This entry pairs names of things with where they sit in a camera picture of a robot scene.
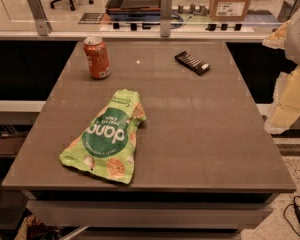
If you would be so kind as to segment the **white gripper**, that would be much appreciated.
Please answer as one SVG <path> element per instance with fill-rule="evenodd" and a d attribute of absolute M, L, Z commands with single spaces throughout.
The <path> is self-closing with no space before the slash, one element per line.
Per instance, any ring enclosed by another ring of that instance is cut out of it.
<path fill-rule="evenodd" d="M 290 21 L 286 21 L 266 37 L 262 45 L 272 49 L 285 49 L 286 58 L 300 64 L 300 8 Z M 297 66 L 291 73 L 279 74 L 264 129 L 270 134 L 281 134 L 288 130 L 299 117 L 300 66 Z"/>

